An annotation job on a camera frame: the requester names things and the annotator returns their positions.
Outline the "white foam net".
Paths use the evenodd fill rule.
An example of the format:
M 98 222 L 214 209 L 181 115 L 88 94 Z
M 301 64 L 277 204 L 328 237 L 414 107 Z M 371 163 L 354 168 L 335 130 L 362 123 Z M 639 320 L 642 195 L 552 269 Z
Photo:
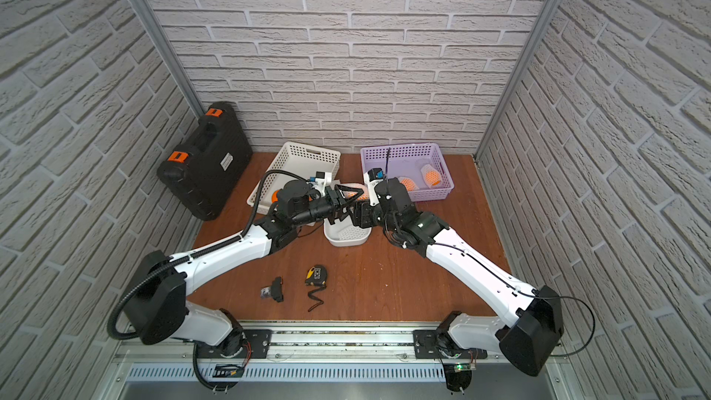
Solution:
M 370 235 L 369 229 L 356 227 L 351 220 L 341 221 L 338 225 L 334 226 L 334 229 L 334 235 L 338 241 L 360 241 L 367 239 Z

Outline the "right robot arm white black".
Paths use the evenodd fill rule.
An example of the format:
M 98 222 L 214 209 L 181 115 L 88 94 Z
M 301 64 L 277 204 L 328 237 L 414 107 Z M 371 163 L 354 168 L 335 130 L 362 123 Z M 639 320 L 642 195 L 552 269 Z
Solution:
M 413 250 L 470 288 L 496 314 L 482 326 L 463 312 L 440 325 L 447 346 L 457 352 L 500 352 L 515 368 L 538 375 L 564 334 L 560 295 L 547 285 L 525 283 L 479 253 L 445 221 L 420 211 L 396 178 L 364 179 L 367 201 L 358 201 L 355 226 L 380 227 L 391 244 Z

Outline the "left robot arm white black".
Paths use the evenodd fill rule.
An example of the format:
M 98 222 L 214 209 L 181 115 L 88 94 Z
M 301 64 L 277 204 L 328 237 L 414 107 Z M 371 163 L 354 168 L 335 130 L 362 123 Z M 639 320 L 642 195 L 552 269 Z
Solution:
M 110 312 L 107 333 L 118 341 L 137 338 L 147 346 L 171 338 L 235 351 L 244 340 L 238 321 L 187 297 L 242 264 L 282 250 L 304 225 L 342 220 L 365 194 L 361 187 L 295 178 L 274 194 L 267 214 L 252 214 L 240 233 L 172 257 L 153 253 Z

